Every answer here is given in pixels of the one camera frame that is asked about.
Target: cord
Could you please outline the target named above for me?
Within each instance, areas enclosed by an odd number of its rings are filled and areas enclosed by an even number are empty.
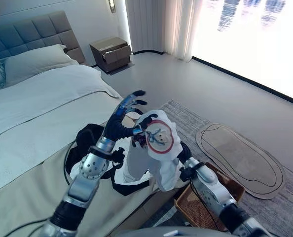
[[[42,227],[43,227],[43,225],[40,225],[40,226],[34,228],[27,237],[32,237],[33,234]]]
[[[64,178],[66,179],[66,182],[68,185],[70,185],[70,182],[67,178],[67,172],[66,172],[66,162],[67,162],[67,159],[68,159],[68,154],[69,154],[69,151],[71,150],[71,147],[73,146],[75,140],[72,141],[71,145],[69,146],[69,149],[67,150],[66,152],[66,156],[64,157],[64,162],[63,162],[63,174],[64,174]]]
[[[277,236],[277,237],[280,237],[279,235],[277,235],[277,234],[275,234],[275,233],[272,233],[272,232],[270,232],[272,235],[274,235],[274,236]]]
[[[32,222],[25,223],[25,224],[23,224],[23,225],[21,225],[21,226],[15,228],[14,230],[10,231],[9,233],[7,233],[6,235],[4,235],[3,237],[8,237],[8,236],[10,236],[12,233],[14,233],[15,231],[18,231],[19,229],[24,228],[24,227],[26,227],[26,226],[28,226],[28,225],[32,225],[32,224],[36,224],[36,223],[40,223],[40,222],[46,221],[46,220],[48,220],[48,219],[49,219],[49,217],[47,217],[47,218],[45,218],[45,219],[42,219],[42,220],[32,221]]]
[[[219,229],[219,227],[217,226],[217,223],[216,223],[216,221],[214,220],[214,218],[213,218],[213,216],[212,216],[210,210],[209,210],[208,207],[206,206],[206,204],[205,204],[205,202],[203,201],[203,199],[201,198],[201,196],[198,194],[197,190],[194,188],[194,184],[193,184],[192,181],[190,182],[190,187],[191,187],[191,190],[194,192],[194,194],[195,194],[195,195],[199,198],[199,200],[204,204],[204,207],[206,208],[207,212],[209,213],[211,219],[213,220],[213,222],[214,222],[214,224],[215,224],[215,226],[216,226],[216,229],[217,229],[218,231],[220,231],[220,229]]]

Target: wicker basket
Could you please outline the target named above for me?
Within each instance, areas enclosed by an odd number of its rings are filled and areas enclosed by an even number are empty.
[[[235,180],[230,179],[212,164],[207,162],[206,165],[216,173],[219,181],[229,190],[232,196],[239,201],[245,192],[244,187]],[[194,227],[226,231],[226,227],[221,220],[209,210],[214,220],[211,218],[204,204],[191,190],[190,185],[188,185],[181,196],[175,201],[175,206]]]

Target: gray upholstered headboard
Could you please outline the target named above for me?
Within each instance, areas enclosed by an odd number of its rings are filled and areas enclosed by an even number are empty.
[[[64,11],[0,27],[0,59],[58,43],[67,46],[67,54],[72,59],[80,64],[85,62]]]

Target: white duvet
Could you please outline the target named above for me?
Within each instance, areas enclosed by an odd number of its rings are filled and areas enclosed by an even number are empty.
[[[0,188],[108,120],[120,96],[83,65],[53,69],[0,90]]]
[[[94,92],[104,91],[119,98],[100,75],[96,69],[72,65],[43,72],[0,90],[0,134]]]

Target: window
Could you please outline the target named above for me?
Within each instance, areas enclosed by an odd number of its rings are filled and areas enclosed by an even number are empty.
[[[192,54],[293,98],[293,0],[203,0]]]

